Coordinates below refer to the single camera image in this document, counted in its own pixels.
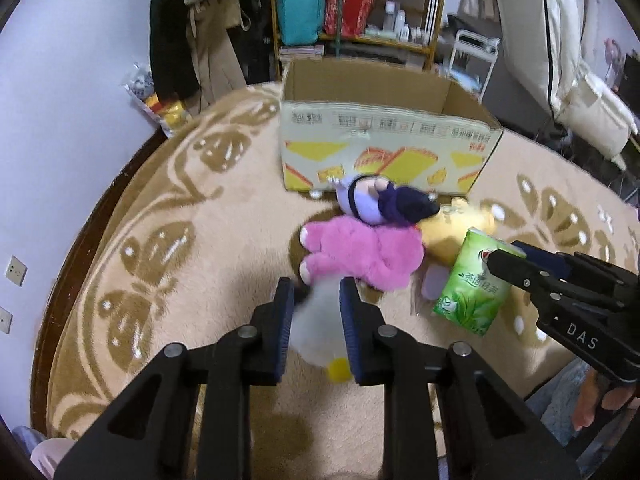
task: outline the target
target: human hand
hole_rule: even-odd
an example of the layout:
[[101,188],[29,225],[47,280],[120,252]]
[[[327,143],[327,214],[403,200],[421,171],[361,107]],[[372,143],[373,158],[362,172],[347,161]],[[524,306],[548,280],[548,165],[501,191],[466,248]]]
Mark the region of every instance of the human hand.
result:
[[[580,396],[575,405],[574,414],[571,417],[576,431],[588,428],[595,418],[596,407],[602,392],[598,386],[598,373],[593,368],[589,368],[587,376],[580,387]],[[617,411],[635,394],[640,394],[635,384],[631,386],[620,386],[607,392],[602,398],[601,406],[605,410]]]

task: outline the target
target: doll hat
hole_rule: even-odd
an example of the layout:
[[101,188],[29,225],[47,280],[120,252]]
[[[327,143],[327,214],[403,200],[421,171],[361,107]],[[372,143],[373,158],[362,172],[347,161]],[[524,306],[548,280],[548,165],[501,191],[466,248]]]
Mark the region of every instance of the doll hat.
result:
[[380,213],[389,222],[411,226],[440,211],[429,195],[410,186],[394,186],[391,182],[378,194]]

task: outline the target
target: pink plush toy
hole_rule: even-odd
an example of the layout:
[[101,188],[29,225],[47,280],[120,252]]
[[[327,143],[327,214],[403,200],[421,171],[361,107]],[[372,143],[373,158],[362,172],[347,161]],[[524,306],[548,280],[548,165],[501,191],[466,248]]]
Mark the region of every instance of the pink plush toy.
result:
[[424,256],[415,227],[369,226],[350,216],[309,222],[300,243],[311,251],[300,264],[300,277],[310,285],[321,276],[354,276],[378,290],[409,285],[409,276]]

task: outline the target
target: stuffed toy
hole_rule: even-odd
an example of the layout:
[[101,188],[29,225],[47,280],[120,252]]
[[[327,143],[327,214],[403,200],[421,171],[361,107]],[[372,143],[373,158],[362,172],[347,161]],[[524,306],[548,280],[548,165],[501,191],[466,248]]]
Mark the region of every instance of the stuffed toy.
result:
[[311,252],[300,264],[300,278],[307,285],[338,274],[362,279],[377,290],[404,288],[424,256],[415,227],[369,226],[350,216],[307,223],[300,243]]
[[334,186],[340,209],[369,225],[409,227],[440,209],[430,195],[415,187],[396,186],[384,176],[348,176]]
[[454,198],[451,204],[441,206],[436,215],[418,222],[417,226],[428,253],[444,266],[452,267],[465,241],[466,230],[475,227],[493,235],[495,219],[488,209],[469,205],[464,198]]
[[417,225],[422,232],[422,243],[437,263],[427,267],[421,294],[425,300],[440,297],[453,264],[456,262],[466,231],[470,227],[492,235],[495,232],[494,215],[485,208],[469,205],[463,198],[454,198],[443,205],[437,215],[422,220]]
[[289,334],[289,348],[307,363],[325,368],[334,383],[351,379],[340,315],[341,280],[327,276],[314,283],[296,305]]

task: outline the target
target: screw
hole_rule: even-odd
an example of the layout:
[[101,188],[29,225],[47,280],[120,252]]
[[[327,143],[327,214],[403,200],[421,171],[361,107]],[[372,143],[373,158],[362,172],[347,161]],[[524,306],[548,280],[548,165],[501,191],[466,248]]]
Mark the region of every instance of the screw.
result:
[[378,327],[378,333],[382,337],[395,337],[398,333],[398,329],[393,325],[380,325]]
[[242,339],[251,339],[258,335],[258,329],[253,325],[244,325],[238,329],[238,335]]
[[453,343],[453,351],[460,357],[466,357],[471,354],[471,346],[464,341]]
[[164,347],[164,355],[167,357],[178,357],[182,353],[182,345],[180,343],[170,343]]

